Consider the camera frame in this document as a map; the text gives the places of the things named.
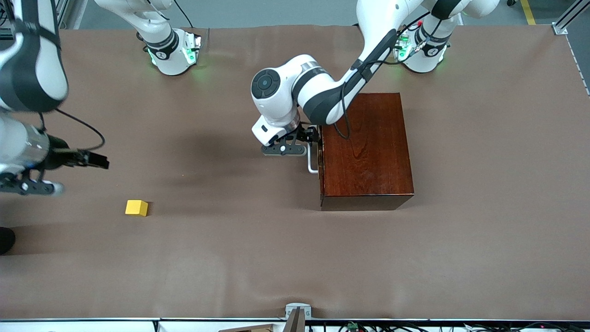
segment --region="white robotic arm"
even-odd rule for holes
[[[198,61],[201,36],[173,29],[161,11],[173,0],[94,0],[131,24],[147,45],[152,63],[166,75],[179,75]]]
[[[474,0],[476,1],[484,4],[480,5],[480,11],[493,9],[498,3],[498,0]],[[470,2],[471,0],[431,0],[432,8],[425,4],[433,15],[438,15],[435,20],[438,24],[436,27],[431,27],[430,22],[427,24],[432,30],[430,33],[426,32],[412,55],[418,55],[429,43],[440,42],[443,38],[437,38],[433,32],[437,32],[437,27],[440,28],[442,22],[457,15]],[[252,132],[262,143],[263,152],[270,151],[265,147],[273,146],[287,136],[290,139],[302,139],[305,136],[301,134],[298,106],[301,106],[313,125],[336,123],[391,54],[398,41],[398,28],[402,22],[421,4],[422,0],[358,0],[356,15],[365,46],[359,58],[338,81],[308,55],[295,57],[278,68],[258,72],[251,85],[251,94],[261,116]],[[451,24],[454,24],[450,28],[452,32],[456,22]],[[450,35],[448,30],[441,29],[443,33]],[[276,152],[278,151],[273,150],[267,154],[289,154],[284,149]]]
[[[13,119],[11,112],[45,113],[67,97],[54,0],[4,0],[13,45],[0,51],[0,192],[55,195],[62,185],[43,180],[60,166],[108,168],[106,157],[69,149],[63,140]],[[30,171],[39,177],[30,179]]]

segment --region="yellow cube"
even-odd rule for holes
[[[140,200],[129,200],[127,201],[127,208],[125,209],[125,214],[128,214],[130,216],[146,217],[148,215],[148,204],[147,202]]]

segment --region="wood grain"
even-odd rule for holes
[[[340,137],[333,126],[322,128],[322,208],[328,208],[326,198],[332,197],[413,195],[399,93],[360,94],[349,107],[348,116],[351,130],[348,140]],[[344,118],[337,125],[346,135]],[[363,205],[362,200],[347,199],[347,202],[354,202],[354,210]]]

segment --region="brown wooden box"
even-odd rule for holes
[[[320,130],[323,211],[395,210],[414,195],[399,93],[362,93],[348,109],[350,139]],[[337,123],[346,135],[344,117]]]

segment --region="cable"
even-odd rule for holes
[[[162,14],[162,12],[160,10],[158,10],[156,8],[156,6],[154,6],[150,0],[146,0],[146,1],[149,3],[150,6],[152,6],[153,10],[155,10],[158,13],[158,15],[160,15],[163,19],[170,21],[170,19],[168,17],[165,17],[164,14]]]
[[[568,329],[563,328],[561,326],[557,326],[555,324],[551,324],[551,323],[544,323],[544,322],[535,322],[532,324],[529,324],[525,327],[521,327],[521,328],[511,328],[511,327],[506,327],[503,325],[500,325],[500,327],[490,327],[490,326],[484,326],[484,325],[473,325],[471,326],[471,332],[521,332],[524,329],[527,328],[532,328],[536,325],[541,325],[542,328],[552,328],[552,329],[556,329],[559,330],[561,332],[569,332]]]
[[[2,5],[2,4],[0,4],[0,19],[2,20],[2,21],[0,21],[0,27],[1,27],[8,20],[8,14],[4,10],[4,5]]]
[[[95,133],[96,133],[96,134],[97,134],[97,135],[100,137],[101,143],[100,143],[100,144],[98,144],[98,145],[96,145],[95,147],[91,147],[91,148],[87,148],[87,149],[78,149],[78,150],[94,151],[94,150],[97,150],[97,149],[100,149],[100,148],[102,148],[102,147],[105,145],[105,143],[106,143],[106,139],[104,138],[103,134],[101,134],[101,133],[100,133],[98,130],[96,130],[94,127],[92,127],[91,125],[87,124],[86,122],[84,122],[84,121],[82,121],[82,120],[78,119],[77,117],[75,117],[75,116],[73,116],[73,115],[69,115],[68,113],[66,113],[66,112],[62,111],[62,110],[61,110],[61,109],[59,109],[59,108],[56,108],[55,110],[56,110],[57,112],[59,112],[59,113],[61,113],[61,114],[65,115],[65,116],[67,116],[68,118],[70,118],[70,119],[74,120],[74,121],[80,122],[80,123],[81,123],[81,124],[83,124],[84,126],[88,127],[90,130],[92,130],[93,132],[95,132]]]
[[[414,25],[416,22],[418,22],[419,20],[425,18],[428,14],[430,14],[430,12],[426,12],[425,14],[421,15],[420,17],[418,17],[417,19],[413,20],[412,22],[410,22],[408,25],[406,25],[404,27],[404,29],[402,29],[400,32],[397,33],[396,39],[394,41],[394,45],[398,42],[399,36],[401,36],[409,27],[411,27],[412,25]],[[434,31],[432,32],[431,35],[434,35],[434,33],[438,30],[438,27],[440,26],[442,20],[440,20],[437,24],[437,26],[434,28]],[[361,68],[358,68],[357,71],[359,72],[363,72],[366,69],[366,66],[370,65],[370,64],[375,64],[375,63],[381,63],[381,64],[390,64],[390,65],[394,65],[394,64],[400,64],[405,62],[406,60],[408,60],[411,56],[413,56],[416,52],[411,53],[407,58],[403,59],[402,61],[398,61],[398,62],[387,62],[384,60],[375,60],[375,61],[369,61],[365,64],[363,64],[363,66]],[[346,109],[346,103],[344,101],[344,93],[346,90],[346,85],[348,84],[348,81],[345,81],[342,84],[342,88],[340,89],[340,101],[342,103],[342,113],[344,115],[344,120],[346,122],[346,132],[347,134],[344,135],[342,134],[342,132],[340,131],[340,129],[338,129],[338,126],[334,123],[334,129],[336,130],[336,133],[338,134],[338,136],[340,136],[343,139],[350,139],[350,120],[348,119],[348,112]]]
[[[40,132],[46,132],[47,128],[45,128],[45,118],[43,117],[43,113],[39,112],[39,120],[41,121],[41,128],[39,129]]]
[[[194,29],[195,27],[193,27],[193,26],[192,26],[191,19],[190,19],[190,18],[188,18],[188,16],[186,16],[186,13],[184,12],[184,10],[182,10],[182,7],[181,7],[181,6],[178,4],[178,1],[174,0],[174,3],[175,3],[175,4],[176,4],[176,6],[178,7],[178,9],[180,9],[180,10],[181,10],[181,12],[182,12],[182,15],[184,15],[184,16],[185,16],[186,20],[188,21],[188,24],[190,24],[190,25],[191,25],[191,28],[193,28],[193,29]]]
[[[14,21],[14,12],[12,11],[12,7],[10,4],[10,0],[0,0],[2,2],[2,7],[4,11],[6,11],[6,15],[8,17],[8,21]]]

